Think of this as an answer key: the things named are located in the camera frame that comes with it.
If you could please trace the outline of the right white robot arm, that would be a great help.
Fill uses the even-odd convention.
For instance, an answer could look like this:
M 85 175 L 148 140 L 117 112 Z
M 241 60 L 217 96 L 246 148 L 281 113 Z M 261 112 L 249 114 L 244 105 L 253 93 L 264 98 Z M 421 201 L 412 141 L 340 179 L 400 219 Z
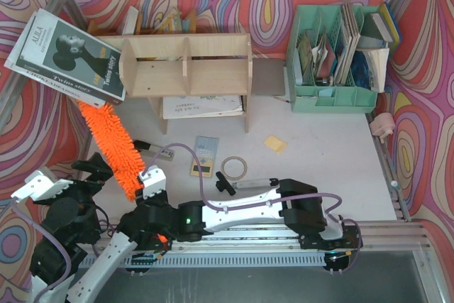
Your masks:
M 117 231 L 139 247 L 154 239 L 198 242 L 228 228 L 251 224 L 284 224 L 299 237 L 302 249 L 361 248 L 359 227 L 351 219 L 332 215 L 342 199 L 292 179 L 272 181 L 266 192 L 226 202 L 193 201 L 172 207 L 162 190 L 143 195 L 133 211 L 124 214 Z

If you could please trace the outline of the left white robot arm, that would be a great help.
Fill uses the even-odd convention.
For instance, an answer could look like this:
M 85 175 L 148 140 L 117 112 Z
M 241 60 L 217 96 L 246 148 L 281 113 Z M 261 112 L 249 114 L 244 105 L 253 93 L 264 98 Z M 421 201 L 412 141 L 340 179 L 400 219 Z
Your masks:
M 37 225 L 43 238 L 31 258 L 32 302 L 93 302 L 136 242 L 125 231 L 115 232 L 104 252 L 77 282 L 73 280 L 87 256 L 81 244 L 94 245 L 101 236 L 94 195 L 114 172 L 99 153 L 72 165 L 88 172 L 85 180 L 57 180 L 49 170 L 36 170 L 26 187 L 36 204 L 48 206 Z

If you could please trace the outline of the orange microfiber duster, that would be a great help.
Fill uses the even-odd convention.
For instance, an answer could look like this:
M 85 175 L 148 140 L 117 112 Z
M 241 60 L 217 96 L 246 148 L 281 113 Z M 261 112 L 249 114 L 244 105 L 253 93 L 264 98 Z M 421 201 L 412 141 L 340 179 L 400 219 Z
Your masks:
M 143 189 L 138 176 L 147 169 L 120 118 L 110 104 L 96 108 L 80 100 L 77 103 L 96 144 L 106 156 L 107 163 L 127 199 L 135 200 L 135 192 Z

